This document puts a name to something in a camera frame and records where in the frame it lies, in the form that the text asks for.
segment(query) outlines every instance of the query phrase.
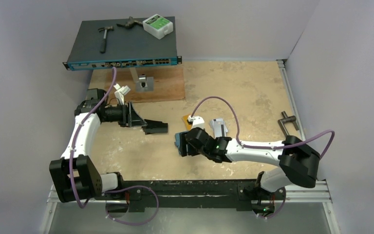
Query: scratched table surface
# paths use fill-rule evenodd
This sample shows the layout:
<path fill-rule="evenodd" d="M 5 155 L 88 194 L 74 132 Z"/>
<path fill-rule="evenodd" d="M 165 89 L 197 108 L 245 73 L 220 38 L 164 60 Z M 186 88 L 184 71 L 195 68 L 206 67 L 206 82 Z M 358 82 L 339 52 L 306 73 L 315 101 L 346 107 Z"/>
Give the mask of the scratched table surface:
<path fill-rule="evenodd" d="M 101 174 L 120 172 L 125 180 L 178 179 L 246 179 L 256 178 L 272 165 L 255 162 L 215 163 L 206 157 L 181 157 L 174 145 L 174 134 L 185 131 L 181 118 L 191 114 L 207 96 L 226 99 L 237 113 L 240 140 L 277 141 L 283 133 L 277 123 L 281 111 L 293 115 L 286 88 L 276 62 L 184 62 L 186 99 L 134 103 L 142 118 L 168 123 L 168 134 L 145 135 L 141 128 L 121 128 L 117 123 L 99 127 L 91 160 Z M 106 73 L 93 72 L 90 88 L 105 87 Z M 226 104 L 217 99 L 204 102 L 197 115 L 206 121 L 206 131 L 213 135 L 208 122 L 223 118 L 227 135 L 235 138 L 234 116 Z M 293 125 L 287 129 L 299 136 Z"/>

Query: gray wall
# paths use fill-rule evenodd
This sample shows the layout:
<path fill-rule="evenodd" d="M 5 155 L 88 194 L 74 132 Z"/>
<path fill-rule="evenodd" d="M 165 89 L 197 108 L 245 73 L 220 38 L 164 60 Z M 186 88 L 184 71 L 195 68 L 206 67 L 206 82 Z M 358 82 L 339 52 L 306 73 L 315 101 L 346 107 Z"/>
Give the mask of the gray wall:
<path fill-rule="evenodd" d="M 39 227 L 49 162 L 69 140 L 88 72 L 61 62 L 75 35 L 61 0 L 0 1 L 0 233 Z"/>
<path fill-rule="evenodd" d="M 289 56 L 318 0 L 0 0 L 0 233 L 28 233 L 43 215 L 73 109 L 89 73 L 67 72 L 82 20 L 177 17 L 178 49 L 189 59 Z"/>
<path fill-rule="evenodd" d="M 341 230 L 374 233 L 374 1 L 322 0 L 287 72 L 308 136 L 336 131 L 321 165 Z"/>

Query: orange object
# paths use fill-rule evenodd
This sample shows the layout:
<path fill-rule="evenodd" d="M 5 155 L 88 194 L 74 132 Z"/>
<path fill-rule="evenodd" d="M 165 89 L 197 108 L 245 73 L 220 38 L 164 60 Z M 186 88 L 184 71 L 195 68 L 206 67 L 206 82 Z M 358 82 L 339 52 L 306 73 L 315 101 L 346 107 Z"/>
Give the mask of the orange object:
<path fill-rule="evenodd" d="M 188 116 L 189 115 L 183 116 L 181 119 L 183 120 L 183 123 L 186 126 L 186 129 L 191 130 L 192 124 L 188 122 Z"/>

